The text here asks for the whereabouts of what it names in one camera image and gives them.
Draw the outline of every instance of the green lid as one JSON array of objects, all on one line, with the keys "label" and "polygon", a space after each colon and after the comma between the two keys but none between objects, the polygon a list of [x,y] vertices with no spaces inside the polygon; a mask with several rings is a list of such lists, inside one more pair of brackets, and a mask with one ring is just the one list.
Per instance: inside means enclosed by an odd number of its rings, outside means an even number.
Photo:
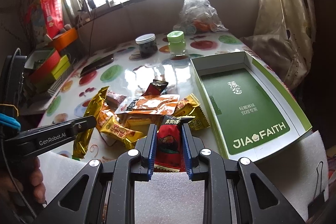
[{"label": "green lid", "polygon": [[173,31],[167,34],[167,39],[171,43],[178,43],[184,40],[184,33],[182,31]]}]

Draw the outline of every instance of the white foam sheet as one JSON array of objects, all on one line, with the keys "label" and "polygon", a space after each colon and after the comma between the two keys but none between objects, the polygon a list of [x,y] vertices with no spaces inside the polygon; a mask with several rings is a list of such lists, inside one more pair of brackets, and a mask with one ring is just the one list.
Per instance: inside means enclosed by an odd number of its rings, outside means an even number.
[{"label": "white foam sheet", "polygon": [[[48,152],[40,156],[50,202],[85,165]],[[323,161],[322,189],[328,198],[328,164],[319,132],[258,163],[261,171],[288,199],[304,220],[313,200],[316,167]],[[186,173],[154,173],[150,182],[135,183],[135,220],[142,223],[202,223],[204,182],[189,181]]]}]

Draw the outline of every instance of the snack pile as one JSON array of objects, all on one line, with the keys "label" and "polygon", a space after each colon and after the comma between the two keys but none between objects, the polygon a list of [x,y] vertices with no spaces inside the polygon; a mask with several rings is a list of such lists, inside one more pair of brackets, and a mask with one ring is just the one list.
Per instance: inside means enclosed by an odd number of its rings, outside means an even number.
[{"label": "snack pile", "polygon": [[[150,124],[157,133],[156,170],[178,172],[181,165],[181,125],[191,130],[209,127],[209,123],[194,94],[180,99],[178,94],[162,94],[168,82],[153,80],[144,94],[127,97],[103,87],[91,99],[84,116],[97,119],[97,130],[133,149],[138,139],[147,135]],[[73,159],[83,159],[87,153],[93,129],[80,133],[73,144]]]}]

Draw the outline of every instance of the fruit-patterned tablecloth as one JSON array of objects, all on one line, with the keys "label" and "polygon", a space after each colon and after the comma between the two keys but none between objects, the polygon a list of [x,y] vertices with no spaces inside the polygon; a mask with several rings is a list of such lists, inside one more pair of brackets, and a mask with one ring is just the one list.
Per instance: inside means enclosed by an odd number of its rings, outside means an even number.
[{"label": "fruit-patterned tablecloth", "polygon": [[[165,79],[169,83],[167,87],[169,94],[179,94],[180,98],[184,98],[190,93],[194,93],[201,101],[190,68],[190,59],[238,51],[248,51],[255,56],[240,40],[229,32],[223,31],[186,36],[188,55],[173,57],[169,52],[166,35],[156,36],[159,50],[146,59],[139,58],[135,41],[122,43],[117,48],[95,52],[91,57],[84,60],[80,67],[67,79],[43,115],[39,126],[82,117],[90,99],[104,86],[110,86],[109,90],[122,95],[136,96],[146,91],[153,79]],[[80,78],[80,72],[84,66],[111,53],[114,53],[113,63]],[[261,60],[260,62],[277,77],[265,63]],[[202,138],[206,147],[218,151],[210,128],[200,130],[196,134]],[[73,142],[53,151],[71,157]],[[94,129],[88,153],[83,161],[88,162],[91,159],[100,159],[103,162],[113,160],[124,151],[125,148],[121,142],[115,143],[115,140],[105,136],[103,138],[98,130]]]}]

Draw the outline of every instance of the black cable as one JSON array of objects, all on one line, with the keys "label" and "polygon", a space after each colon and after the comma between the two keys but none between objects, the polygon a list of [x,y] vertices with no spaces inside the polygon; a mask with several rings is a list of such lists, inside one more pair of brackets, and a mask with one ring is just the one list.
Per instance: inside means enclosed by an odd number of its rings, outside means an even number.
[{"label": "black cable", "polygon": [[92,33],[93,33],[93,25],[95,23],[95,17],[96,17],[96,9],[94,10],[93,22],[92,22],[92,28],[91,28],[91,34],[90,34],[89,56],[91,54],[91,39],[92,39]]},{"label": "black cable", "polygon": [[[7,81],[6,81],[6,84],[5,84],[5,96],[4,96],[4,100],[6,100],[7,98],[7,94],[8,94],[8,83],[9,83],[9,80],[11,78],[11,72],[12,72],[12,69],[13,69],[13,64],[14,64],[14,59],[15,59],[15,56],[19,53],[19,55],[21,55],[21,50],[20,48],[17,48],[16,51],[14,52],[13,56],[12,56],[12,59],[10,61],[10,65],[9,65],[9,68],[8,68],[8,72],[7,72]],[[9,174],[9,177],[16,189],[16,191],[19,193],[20,197],[22,198],[22,201],[25,203],[25,205],[27,206],[27,208],[29,209],[29,211],[31,212],[31,214],[33,215],[34,218],[37,217],[36,213],[34,212],[33,208],[30,206],[30,204],[28,203],[28,201],[26,200],[26,198],[24,197],[24,195],[22,194],[22,192],[20,191],[19,187],[17,186],[16,182],[15,182],[15,179],[14,179],[14,176],[11,172],[11,169],[9,167],[9,164],[8,164],[8,161],[7,161],[7,158],[6,158],[6,154],[5,154],[5,149],[4,149],[4,145],[3,145],[3,140],[4,140],[4,133],[3,133],[3,125],[0,125],[0,139],[1,139],[1,151],[2,151],[2,155],[3,155],[3,159],[5,161],[5,165],[6,165],[6,168],[7,168],[7,171],[8,171],[8,174]]]}]

